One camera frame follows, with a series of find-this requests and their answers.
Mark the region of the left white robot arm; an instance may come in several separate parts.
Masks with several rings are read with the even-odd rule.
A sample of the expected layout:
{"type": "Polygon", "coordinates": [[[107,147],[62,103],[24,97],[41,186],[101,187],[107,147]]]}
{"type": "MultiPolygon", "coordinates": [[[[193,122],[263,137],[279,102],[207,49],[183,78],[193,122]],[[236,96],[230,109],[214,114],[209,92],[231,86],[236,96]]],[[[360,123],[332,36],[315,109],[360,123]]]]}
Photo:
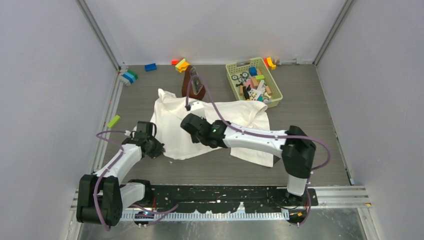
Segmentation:
{"type": "Polygon", "coordinates": [[[157,126],[139,121],[135,130],[126,131],[118,144],[118,152],[98,171],[79,180],[76,220],[79,223],[102,225],[107,230],[120,221],[123,210],[132,204],[148,207],[153,202],[153,189],[148,180],[123,178],[142,158],[155,159],[164,153],[164,144],[156,139],[157,126]]]}

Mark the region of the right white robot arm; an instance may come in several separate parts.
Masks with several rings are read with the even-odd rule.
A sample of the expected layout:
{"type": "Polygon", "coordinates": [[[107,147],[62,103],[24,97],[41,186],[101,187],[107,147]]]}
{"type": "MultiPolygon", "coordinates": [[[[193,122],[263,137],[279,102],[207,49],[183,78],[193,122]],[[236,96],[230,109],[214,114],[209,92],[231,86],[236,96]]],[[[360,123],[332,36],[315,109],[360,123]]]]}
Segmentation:
{"type": "Polygon", "coordinates": [[[244,148],[280,158],[288,174],[285,200],[300,205],[306,197],[316,145],[297,126],[288,130],[260,130],[230,121],[208,122],[204,117],[189,113],[180,123],[193,143],[210,148],[244,148]]]}

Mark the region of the white floral t-shirt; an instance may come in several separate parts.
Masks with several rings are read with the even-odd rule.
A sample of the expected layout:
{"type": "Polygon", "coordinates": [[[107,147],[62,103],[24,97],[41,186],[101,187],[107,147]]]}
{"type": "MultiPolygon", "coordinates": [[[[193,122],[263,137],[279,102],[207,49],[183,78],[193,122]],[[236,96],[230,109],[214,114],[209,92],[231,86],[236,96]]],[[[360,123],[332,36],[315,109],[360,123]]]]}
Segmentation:
{"type": "Polygon", "coordinates": [[[207,103],[194,98],[176,97],[158,89],[150,119],[157,127],[156,139],[164,144],[164,155],[186,160],[223,148],[224,124],[212,126],[219,115],[242,127],[269,130],[267,105],[261,101],[238,100],[207,103]]]}

